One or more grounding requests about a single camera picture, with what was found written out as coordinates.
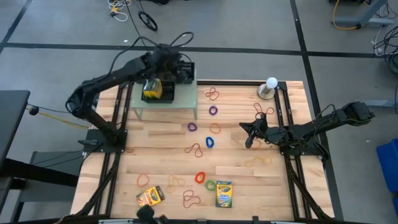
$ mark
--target blue rubber band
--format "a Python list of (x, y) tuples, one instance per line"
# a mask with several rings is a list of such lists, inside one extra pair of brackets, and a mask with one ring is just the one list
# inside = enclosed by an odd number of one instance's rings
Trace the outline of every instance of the blue rubber band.
[(214, 140), (211, 137), (207, 137), (206, 145), (207, 145), (207, 148), (211, 149), (214, 146)]
[(188, 124), (188, 130), (189, 131), (196, 131), (198, 129), (198, 126), (195, 125), (195, 123), (189, 123)]

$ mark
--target white ball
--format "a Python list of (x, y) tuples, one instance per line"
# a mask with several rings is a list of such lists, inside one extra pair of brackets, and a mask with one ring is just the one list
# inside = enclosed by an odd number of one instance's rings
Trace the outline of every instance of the white ball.
[(270, 77), (267, 79), (267, 88), (272, 89), (278, 85), (278, 80), (274, 77)]

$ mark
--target blue bin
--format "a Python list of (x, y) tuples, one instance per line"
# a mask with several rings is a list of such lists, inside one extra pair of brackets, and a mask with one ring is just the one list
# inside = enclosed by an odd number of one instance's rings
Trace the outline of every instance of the blue bin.
[(396, 208), (396, 213), (398, 215), (398, 197), (394, 198), (394, 206)]
[(381, 169), (388, 189), (398, 193), (398, 139), (377, 147)]

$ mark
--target wire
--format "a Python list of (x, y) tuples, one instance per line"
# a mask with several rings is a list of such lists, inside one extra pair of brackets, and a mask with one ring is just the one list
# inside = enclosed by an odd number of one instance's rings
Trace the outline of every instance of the wire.
[(395, 19), (398, 16), (397, 13), (394, 12), (394, 10), (392, 10), (392, 8), (390, 7), (388, 0), (382, 7), (380, 7), (379, 13), (375, 14), (380, 18), (388, 18), (388, 19)]
[(180, 55), (183, 55), (183, 56), (185, 56), (188, 60), (189, 60), (189, 62), (192, 62), (192, 60), (191, 60), (191, 58), (190, 57), (188, 57), (188, 55), (186, 55), (186, 54), (183, 54), (183, 53), (179, 53)]
[(337, 5), (338, 5), (339, 2), (340, 2), (340, 0), (337, 0), (336, 5), (335, 5), (335, 9), (333, 10), (333, 19), (332, 19), (333, 25), (339, 30), (355, 30), (355, 29), (358, 29), (358, 26), (354, 26), (354, 27), (339, 27), (339, 26), (336, 25), (335, 14), (336, 14)]
[[(92, 152), (96, 151), (99, 147), (103, 146), (104, 143), (105, 143), (105, 141), (99, 143), (94, 149), (91, 150), (91, 152), (88, 152), (88, 153), (85, 155), (85, 157), (83, 158), (83, 161), (82, 161), (81, 164), (80, 164), (79, 172), (80, 172), (80, 170), (81, 170), (81, 167), (83, 166), (84, 161), (88, 158), (88, 156), (91, 155)], [(75, 158), (73, 158), (73, 159), (68, 159), (68, 160), (65, 160), (65, 161), (62, 161), (62, 162), (58, 162), (58, 163), (56, 163), (56, 164), (51, 164), (51, 165), (45, 166), (45, 167), (43, 167), (43, 168), (56, 166), (56, 165), (63, 164), (63, 163), (65, 163), (65, 162), (69, 162), (69, 161), (74, 161), (75, 159), (79, 159), (80, 157), (81, 157), (81, 156), (75, 157)]]
[[(131, 5), (131, 0), (129, 0), (129, 4), (127, 3), (127, 0), (125, 0), (124, 2), (122, 1), (112, 1), (110, 2), (109, 0), (107, 0), (108, 3), (108, 7), (109, 7), (109, 11), (112, 11), (114, 13), (114, 18), (117, 19), (120, 22), (126, 22), (129, 17), (127, 16), (126, 13), (124, 12), (119, 12), (119, 10), (123, 9), (124, 6), (129, 6)], [(124, 15), (126, 18), (125, 19), (119, 19), (116, 15)]]
[[(188, 35), (188, 34), (191, 35), (191, 38), (189, 38), (186, 42), (184, 42), (184, 43), (182, 43), (182, 44), (178, 44), (178, 45), (174, 45), (174, 46), (173, 46), (173, 44), (176, 43), (176, 41), (178, 41), (181, 37), (185, 37), (185, 36)], [(172, 41), (172, 43), (170, 44), (170, 47), (169, 47), (169, 48), (171, 48), (171, 47), (183, 47), (183, 46), (189, 44), (189, 43), (193, 40), (193, 36), (194, 36), (193, 32), (183, 32), (183, 33), (180, 34), (176, 39), (174, 39), (174, 40)]]
[(398, 82), (396, 84), (396, 90), (395, 90), (395, 93), (394, 93), (394, 109), (396, 111), (396, 114), (398, 114), (398, 111), (397, 111), (397, 88), (398, 88)]
[[(138, 37), (141, 38), (142, 36), (141, 36), (141, 34), (139, 33), (139, 31), (138, 31), (138, 28), (137, 28), (137, 26), (136, 26), (136, 23), (134, 22), (134, 19), (132, 19), (132, 15), (131, 15), (131, 12), (130, 12), (129, 5), (127, 4), (126, 6), (127, 6), (127, 11), (129, 12), (129, 15), (130, 15), (130, 18), (131, 18), (131, 22), (132, 22), (132, 24), (134, 25), (134, 28), (135, 28), (136, 31), (137, 31)], [(149, 52), (148, 47), (145, 45), (145, 43), (144, 43), (144, 41), (143, 41), (142, 39), (141, 39), (141, 42), (142, 42), (142, 44), (144, 45), (145, 49)]]
[[(332, 119), (332, 118), (336, 115), (336, 107), (335, 107), (333, 104), (329, 104), (325, 109), (323, 109), (320, 113), (318, 113), (318, 115), (315, 117), (315, 119), (319, 118), (319, 117), (322, 115), (322, 113), (325, 112), (330, 106), (333, 107), (333, 112), (332, 112), (332, 116), (331, 116), (331, 119)], [(314, 130), (314, 132), (313, 132), (313, 135), (312, 135), (312, 137), (311, 137), (311, 140), (310, 140), (310, 142), (308, 143), (308, 147), (307, 147), (307, 149), (306, 149), (305, 151), (308, 151), (308, 150), (310, 149), (311, 144), (312, 144), (312, 141), (314, 140), (315, 136), (317, 135), (317, 130), (318, 130), (323, 124), (325, 124), (327, 121), (329, 121), (329, 119), (328, 119), (328, 120), (324, 120), (322, 123), (320, 123), (320, 124), (315, 128), (315, 130)]]
[(67, 111), (59, 111), (59, 110), (54, 110), (54, 109), (50, 109), (50, 108), (45, 108), (43, 106), (36, 106), (36, 105), (32, 105), (32, 104), (28, 104), (29, 106), (35, 106), (37, 108), (43, 109), (43, 110), (48, 110), (48, 111), (53, 111), (53, 112), (58, 112), (58, 113), (69, 113)]
[[(392, 28), (387, 34), (384, 36), (383, 40), (377, 42), (379, 32), (376, 34), (375, 44), (373, 45), (373, 49), (375, 50), (375, 54), (377, 56), (384, 56), (384, 62), (387, 64), (388, 68), (394, 72), (398, 73), (398, 45), (390, 43), (391, 40), (398, 38), (398, 26)], [(387, 52), (387, 48), (392, 47), (389, 53)], [(383, 54), (377, 54), (377, 49), (383, 48)]]
[(80, 124), (77, 124), (77, 123), (73, 123), (73, 122), (71, 122), (71, 121), (67, 121), (67, 120), (64, 120), (64, 119), (62, 119), (62, 118), (58, 118), (58, 117), (53, 116), (53, 115), (48, 114), (48, 113), (39, 112), (39, 114), (40, 114), (40, 115), (43, 115), (43, 116), (46, 116), (46, 117), (48, 117), (48, 118), (56, 119), (57, 121), (61, 121), (62, 123), (67, 124), (67, 125), (69, 125), (69, 126), (72, 126), (72, 127), (74, 127), (74, 128), (80, 128), (80, 129), (88, 129), (88, 128), (89, 128), (89, 127), (84, 126), (84, 125), (80, 125)]
[(66, 152), (66, 153), (63, 153), (63, 154), (61, 154), (61, 155), (59, 155), (59, 156), (55, 156), (55, 157), (53, 157), (53, 158), (51, 158), (51, 159), (46, 159), (46, 160), (43, 160), (43, 161), (40, 161), (40, 162), (33, 163), (33, 165), (36, 165), (36, 164), (39, 164), (39, 163), (42, 163), (42, 162), (51, 161), (51, 160), (54, 160), (54, 159), (58, 159), (59, 157), (62, 157), (62, 156), (67, 155), (67, 154), (69, 154), (69, 153), (75, 153), (75, 152), (80, 152), (80, 151), (81, 151), (81, 150), (72, 151), (72, 152)]

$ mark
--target purple rubber band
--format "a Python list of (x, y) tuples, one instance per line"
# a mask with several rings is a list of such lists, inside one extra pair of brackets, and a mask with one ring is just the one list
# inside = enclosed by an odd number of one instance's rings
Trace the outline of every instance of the purple rubber band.
[(216, 115), (217, 112), (218, 112), (218, 109), (217, 109), (216, 106), (211, 106), (211, 107), (209, 108), (209, 114), (211, 114), (211, 115)]
[(188, 124), (188, 130), (189, 131), (196, 131), (198, 129), (198, 126), (195, 125), (195, 123), (189, 123)]

